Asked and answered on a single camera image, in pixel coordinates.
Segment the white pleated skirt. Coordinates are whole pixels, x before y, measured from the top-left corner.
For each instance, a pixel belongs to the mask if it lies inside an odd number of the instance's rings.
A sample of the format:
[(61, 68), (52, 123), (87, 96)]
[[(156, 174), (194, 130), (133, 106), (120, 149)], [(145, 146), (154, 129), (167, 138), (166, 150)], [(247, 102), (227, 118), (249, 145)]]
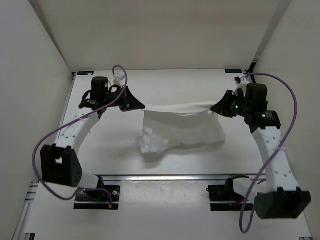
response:
[(143, 110), (142, 133), (135, 140), (147, 163), (158, 162), (171, 151), (217, 150), (226, 134), (214, 101), (173, 105), (147, 105)]

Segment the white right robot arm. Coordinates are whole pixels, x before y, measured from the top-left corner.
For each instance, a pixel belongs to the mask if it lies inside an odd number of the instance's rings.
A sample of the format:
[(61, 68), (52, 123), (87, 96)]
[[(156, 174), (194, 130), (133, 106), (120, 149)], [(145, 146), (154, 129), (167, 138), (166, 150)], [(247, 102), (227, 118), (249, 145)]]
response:
[(266, 176), (266, 188), (245, 176), (226, 180), (224, 193), (230, 200), (249, 195), (260, 219), (296, 219), (312, 200), (301, 190), (282, 148), (281, 122), (274, 110), (268, 110), (268, 89), (249, 83), (245, 89), (227, 90), (211, 111), (227, 118), (241, 116), (258, 146)]

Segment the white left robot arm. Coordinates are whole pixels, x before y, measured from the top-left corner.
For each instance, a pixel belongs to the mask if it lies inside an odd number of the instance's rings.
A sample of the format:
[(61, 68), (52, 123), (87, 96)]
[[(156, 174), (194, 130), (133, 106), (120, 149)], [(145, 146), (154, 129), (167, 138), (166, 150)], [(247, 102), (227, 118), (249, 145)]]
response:
[(67, 125), (53, 144), (44, 145), (40, 150), (44, 183), (81, 189), (93, 200), (103, 198), (106, 190), (102, 177), (83, 171), (78, 152), (91, 129), (108, 108), (118, 107), (122, 112), (145, 108), (132, 95), (127, 83), (124, 73), (114, 76), (113, 85), (109, 85), (107, 77), (92, 78), (91, 89), (83, 95), (74, 123)]

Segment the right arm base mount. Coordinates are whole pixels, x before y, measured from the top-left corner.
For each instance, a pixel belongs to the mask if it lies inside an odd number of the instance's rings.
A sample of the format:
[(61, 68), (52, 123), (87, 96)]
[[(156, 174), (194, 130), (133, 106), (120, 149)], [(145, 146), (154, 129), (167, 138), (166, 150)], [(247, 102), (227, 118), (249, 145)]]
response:
[(249, 179), (246, 175), (229, 176), (224, 184), (209, 185), (206, 191), (209, 194), (211, 212), (240, 212), (244, 196), (234, 191), (234, 180)]

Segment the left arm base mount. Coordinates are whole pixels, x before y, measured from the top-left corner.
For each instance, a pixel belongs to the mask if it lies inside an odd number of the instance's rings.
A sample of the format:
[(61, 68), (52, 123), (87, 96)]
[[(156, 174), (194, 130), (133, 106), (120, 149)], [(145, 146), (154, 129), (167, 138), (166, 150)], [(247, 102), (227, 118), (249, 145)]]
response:
[(120, 185), (103, 185), (104, 190), (82, 190), (76, 194), (74, 210), (118, 210), (120, 202)]

